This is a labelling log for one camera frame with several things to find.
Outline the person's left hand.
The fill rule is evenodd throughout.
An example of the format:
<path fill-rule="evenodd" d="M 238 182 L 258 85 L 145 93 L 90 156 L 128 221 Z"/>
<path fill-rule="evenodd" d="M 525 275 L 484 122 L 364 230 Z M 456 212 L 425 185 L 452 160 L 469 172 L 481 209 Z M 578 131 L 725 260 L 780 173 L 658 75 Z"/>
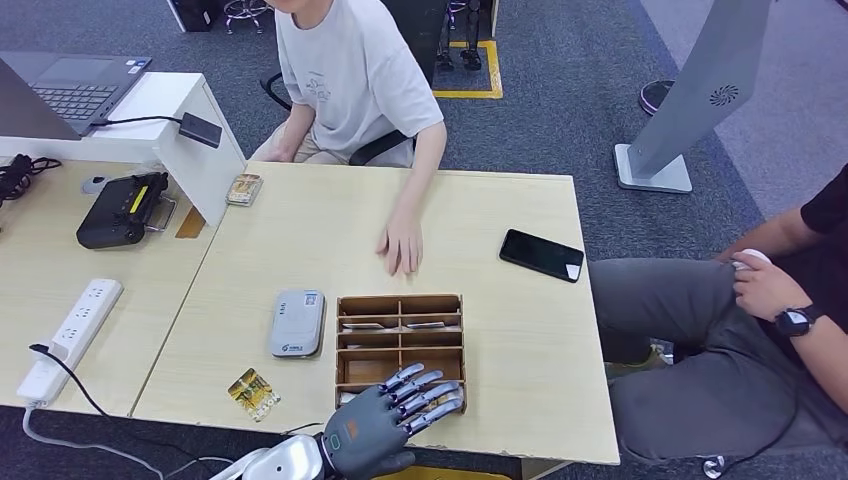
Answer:
<path fill-rule="evenodd" d="M 378 240 L 376 253 L 383 259 L 389 275 L 416 273 L 423 255 L 419 219 L 406 214 L 392 216 Z"/>
<path fill-rule="evenodd" d="M 733 290 L 737 305 L 749 315 L 774 322 L 787 309 L 813 304 L 795 280 L 769 261 L 745 252 L 733 254 L 732 259 L 746 266 L 735 271 Z"/>

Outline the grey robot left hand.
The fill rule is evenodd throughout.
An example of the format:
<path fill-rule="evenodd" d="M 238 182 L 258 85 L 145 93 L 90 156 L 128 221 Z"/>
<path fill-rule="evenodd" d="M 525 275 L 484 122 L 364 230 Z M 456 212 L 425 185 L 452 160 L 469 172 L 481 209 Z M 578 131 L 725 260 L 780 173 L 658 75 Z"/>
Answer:
<path fill-rule="evenodd" d="M 414 463 L 413 436 L 464 407 L 464 387 L 415 363 L 344 403 L 318 436 L 329 479 L 371 479 Z"/>

